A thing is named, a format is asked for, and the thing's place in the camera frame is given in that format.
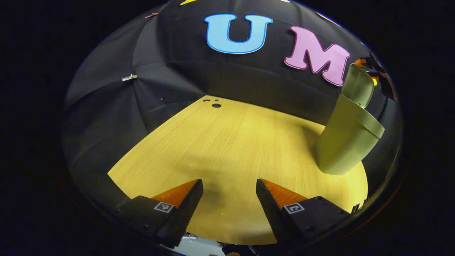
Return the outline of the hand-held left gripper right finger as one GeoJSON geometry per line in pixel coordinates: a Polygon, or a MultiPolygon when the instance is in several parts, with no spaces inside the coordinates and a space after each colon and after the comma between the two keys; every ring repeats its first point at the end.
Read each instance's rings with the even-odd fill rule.
{"type": "Polygon", "coordinates": [[[309,243],[351,215],[322,196],[307,198],[266,179],[257,179],[256,195],[275,239],[283,245],[309,243]]]}

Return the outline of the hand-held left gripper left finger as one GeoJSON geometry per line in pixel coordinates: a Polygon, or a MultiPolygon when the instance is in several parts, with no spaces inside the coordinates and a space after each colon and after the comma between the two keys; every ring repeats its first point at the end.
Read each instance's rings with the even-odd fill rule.
{"type": "Polygon", "coordinates": [[[137,196],[119,207],[120,220],[151,241],[174,248],[203,193],[202,179],[195,179],[154,197],[137,196]]]}

